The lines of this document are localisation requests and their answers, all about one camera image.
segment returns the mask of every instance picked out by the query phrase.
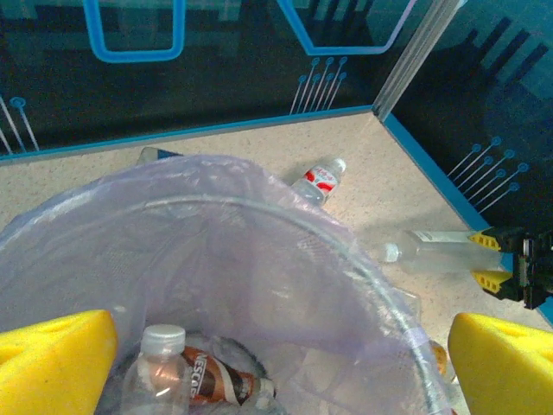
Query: crumpled plastic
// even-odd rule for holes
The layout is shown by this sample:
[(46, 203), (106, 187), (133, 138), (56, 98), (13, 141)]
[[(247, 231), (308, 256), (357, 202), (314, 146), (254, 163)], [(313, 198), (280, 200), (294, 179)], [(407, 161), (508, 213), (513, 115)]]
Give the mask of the crumpled plastic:
[(0, 304), (0, 331), (110, 310), (113, 373), (173, 323), (244, 344), (289, 413), (449, 415), (428, 338), (351, 231), (246, 160), (172, 157), (15, 218)]

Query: clear plastic bottle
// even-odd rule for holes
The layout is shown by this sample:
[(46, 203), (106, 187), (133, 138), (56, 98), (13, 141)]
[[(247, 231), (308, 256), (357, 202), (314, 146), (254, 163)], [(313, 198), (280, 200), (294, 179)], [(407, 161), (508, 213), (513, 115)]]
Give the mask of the clear plastic bottle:
[(378, 261), (397, 262), (410, 274), (495, 270), (501, 253), (473, 243), (474, 232), (403, 231), (395, 243), (378, 249)]
[(329, 163), (316, 164), (292, 184), (292, 188), (314, 205), (322, 206), (340, 185), (344, 171), (346, 162), (341, 158), (335, 158)]
[(124, 377), (123, 415), (188, 415), (192, 368), (181, 355), (185, 343), (179, 326), (144, 330), (140, 355)]

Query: floor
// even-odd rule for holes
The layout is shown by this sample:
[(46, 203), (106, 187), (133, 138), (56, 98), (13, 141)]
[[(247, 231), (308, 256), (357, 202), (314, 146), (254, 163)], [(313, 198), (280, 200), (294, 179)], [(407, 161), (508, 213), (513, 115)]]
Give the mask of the floor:
[[(464, 230), (466, 227), (423, 173), (370, 113), (179, 139), (155, 146), (180, 153), (230, 154), (251, 159), (293, 182), (318, 159), (341, 156), (348, 169), (325, 209), (347, 224), (369, 249), (393, 240), (402, 229)], [(52, 195), (133, 165), (141, 147), (108, 150), (0, 168), (0, 227)], [(469, 275), (407, 276), (396, 267), (385, 275), (422, 299), (422, 324), (429, 336), (447, 344), (453, 317), (461, 312), (498, 316), (548, 329), (542, 317), (518, 303), (495, 300)], [(455, 410), (468, 414), (458, 387)]]

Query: white bottle cap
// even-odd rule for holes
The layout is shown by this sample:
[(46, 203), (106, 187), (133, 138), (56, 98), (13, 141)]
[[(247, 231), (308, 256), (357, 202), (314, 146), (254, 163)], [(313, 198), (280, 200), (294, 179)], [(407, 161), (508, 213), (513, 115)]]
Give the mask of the white bottle cap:
[(397, 244), (385, 244), (384, 262), (396, 262), (399, 259), (399, 246)]
[(340, 167), (342, 173), (346, 171), (347, 164), (343, 158), (335, 158), (334, 162), (338, 165), (338, 167)]
[(256, 408), (266, 410), (269, 409), (271, 398), (275, 398), (275, 384), (272, 380), (259, 378), (259, 394), (257, 396)]
[(175, 355), (184, 351), (187, 333), (179, 326), (156, 324), (144, 330), (140, 351), (145, 354)]

